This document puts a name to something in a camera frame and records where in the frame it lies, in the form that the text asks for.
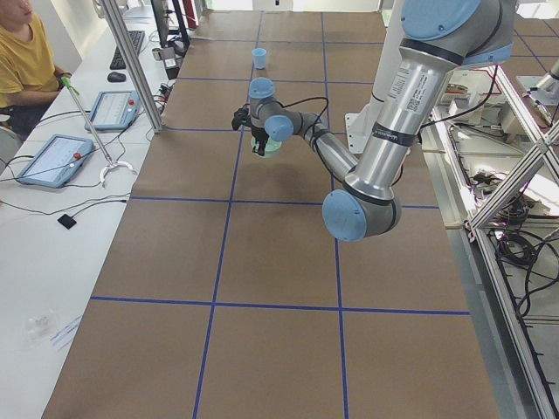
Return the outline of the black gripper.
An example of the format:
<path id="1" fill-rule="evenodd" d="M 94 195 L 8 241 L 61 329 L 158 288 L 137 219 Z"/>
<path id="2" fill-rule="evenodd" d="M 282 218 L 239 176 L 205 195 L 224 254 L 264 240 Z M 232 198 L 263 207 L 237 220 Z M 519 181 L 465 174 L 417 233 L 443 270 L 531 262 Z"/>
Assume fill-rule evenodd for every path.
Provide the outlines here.
<path id="1" fill-rule="evenodd" d="M 251 127 L 252 134 L 252 152 L 258 156 L 266 155 L 266 145 L 269 139 L 268 133 L 263 127 Z"/>

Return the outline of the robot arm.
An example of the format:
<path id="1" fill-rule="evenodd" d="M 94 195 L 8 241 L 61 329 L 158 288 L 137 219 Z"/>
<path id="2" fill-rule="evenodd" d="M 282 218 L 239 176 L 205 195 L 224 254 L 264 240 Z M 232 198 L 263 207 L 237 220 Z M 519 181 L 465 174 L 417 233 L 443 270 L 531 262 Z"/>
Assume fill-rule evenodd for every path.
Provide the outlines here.
<path id="1" fill-rule="evenodd" d="M 402 32 L 393 50 L 400 61 L 359 158 L 317 114 L 287 110 L 270 79 L 254 79 L 245 124 L 256 153 L 262 155 L 268 141 L 301 137 L 342 185 L 322 204 L 329 233 L 355 242 L 392 230 L 401 216 L 392 183 L 422 124 L 451 72 L 498 65 L 510 57 L 515 9 L 514 1 L 404 1 L 395 8 L 390 27 Z"/>

